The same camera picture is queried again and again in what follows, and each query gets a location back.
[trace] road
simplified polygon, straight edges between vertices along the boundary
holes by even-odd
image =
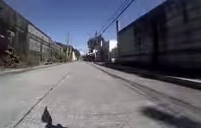
[[[201,128],[199,90],[85,62],[0,77],[0,128],[45,128],[45,107],[52,126]]]

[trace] power line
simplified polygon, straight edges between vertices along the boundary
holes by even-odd
[[[102,28],[100,29],[99,33],[102,32],[102,30],[107,26],[108,22],[110,22],[111,20],[113,20],[113,18],[116,17],[116,14],[118,14],[120,10],[122,10],[122,9],[125,8],[125,6],[126,6],[126,4],[128,3],[128,1],[129,1],[129,0],[125,0],[125,1],[123,1],[123,2],[120,4],[119,8],[118,8],[118,9],[115,11],[115,13],[108,19],[107,23],[102,26]]]
[[[116,18],[111,22],[109,23],[109,25],[103,29],[103,31],[100,33],[100,35],[104,34],[105,31],[114,23],[116,22],[116,20],[130,7],[130,5],[134,2],[134,0],[131,0],[129,4],[127,4],[127,6],[116,16]]]

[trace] white building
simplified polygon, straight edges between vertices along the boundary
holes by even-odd
[[[111,62],[115,62],[118,55],[117,43],[118,43],[117,40],[109,41],[109,61]]]

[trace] road crack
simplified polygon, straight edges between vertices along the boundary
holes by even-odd
[[[41,102],[43,101],[43,99],[51,92],[53,91],[58,85],[59,83],[66,79],[67,76],[69,75],[69,73],[67,73],[66,75],[64,75],[59,81],[56,82],[56,84],[54,84],[39,100],[37,100],[37,102],[22,116],[22,118],[20,118],[20,120],[17,121],[17,123],[15,125],[13,125],[12,128],[16,128],[24,119],[25,117],[31,113],[31,111]]]

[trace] utility pole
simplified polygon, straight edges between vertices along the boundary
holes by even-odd
[[[69,43],[70,43],[70,33],[67,35],[67,58],[69,58]]]

